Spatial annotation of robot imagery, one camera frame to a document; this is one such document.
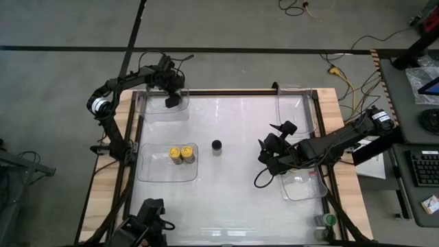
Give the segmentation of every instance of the wooden table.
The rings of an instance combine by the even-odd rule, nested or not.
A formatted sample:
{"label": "wooden table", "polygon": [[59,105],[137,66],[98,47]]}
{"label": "wooden table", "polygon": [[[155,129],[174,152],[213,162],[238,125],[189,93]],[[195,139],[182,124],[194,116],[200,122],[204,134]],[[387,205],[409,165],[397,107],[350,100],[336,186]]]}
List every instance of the wooden table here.
{"label": "wooden table", "polygon": [[[322,112],[322,120],[326,133],[333,132],[344,126],[342,114],[337,101],[335,89],[316,89]],[[124,133],[127,128],[128,112],[131,105],[131,97],[133,91],[124,91],[121,95],[120,104],[116,109],[115,120],[121,133]],[[137,119],[139,116],[134,116],[132,127],[132,139],[134,140]],[[344,161],[352,162],[352,157],[345,154],[342,159]],[[97,160],[97,167],[100,167],[112,162],[113,159],[109,156],[100,156]],[[112,204],[113,191],[115,189],[115,181],[117,176],[118,163],[103,169],[95,175],[91,187],[82,231],[80,233],[80,241],[87,240],[102,223],[104,218],[110,211]],[[129,168],[126,168],[125,175],[128,175]],[[337,187],[340,194],[342,207],[347,213],[357,228],[369,239],[372,239],[372,231],[370,230],[369,220],[364,206],[363,196],[359,187],[355,166],[345,163],[338,163],[334,167]],[[119,214],[118,223],[121,222],[121,213]],[[335,234],[340,238],[340,232],[335,227]]]}

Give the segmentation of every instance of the clear plastic container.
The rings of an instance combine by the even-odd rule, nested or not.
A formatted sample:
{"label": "clear plastic container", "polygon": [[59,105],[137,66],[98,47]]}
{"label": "clear plastic container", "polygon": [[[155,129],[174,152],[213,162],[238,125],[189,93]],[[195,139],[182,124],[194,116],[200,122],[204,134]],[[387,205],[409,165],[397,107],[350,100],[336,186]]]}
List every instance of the clear plastic container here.
{"label": "clear plastic container", "polygon": [[186,121],[189,118],[189,88],[176,92],[181,96],[179,105],[167,108],[165,100],[168,94],[158,89],[138,91],[136,96],[136,112],[147,122]]}
{"label": "clear plastic container", "polygon": [[[169,149],[173,147],[192,148],[195,161],[183,162],[176,165],[169,157]],[[140,162],[137,168],[137,178],[143,182],[181,183],[194,180],[198,175],[198,146],[194,143],[154,145],[145,143],[140,151]]]}
{"label": "clear plastic container", "polygon": [[[278,125],[290,121],[297,126],[297,131],[285,138],[290,144],[311,137],[311,133],[318,129],[312,89],[302,89],[294,85],[280,86],[277,103]],[[283,175],[278,175],[277,179],[285,200],[321,198],[327,194],[327,188],[323,185],[317,167],[291,169]]]}

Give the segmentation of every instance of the white label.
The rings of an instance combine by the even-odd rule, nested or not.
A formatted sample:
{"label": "white label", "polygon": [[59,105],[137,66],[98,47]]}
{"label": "white label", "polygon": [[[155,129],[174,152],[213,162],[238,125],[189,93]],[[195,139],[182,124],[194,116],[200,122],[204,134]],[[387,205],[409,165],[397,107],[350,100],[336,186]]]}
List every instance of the white label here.
{"label": "white label", "polygon": [[377,119],[377,118],[379,118],[379,117],[382,117],[382,116],[387,116],[387,113],[385,113],[385,111],[382,111],[382,112],[380,112],[380,113],[377,113],[377,114],[375,114],[375,115],[373,115],[372,116],[372,119]]}
{"label": "white label", "polygon": [[438,151],[423,151],[423,154],[439,154]]}
{"label": "white label", "polygon": [[379,121],[385,121],[385,120],[389,120],[389,119],[390,119],[390,117],[386,115],[384,117],[380,117]]}

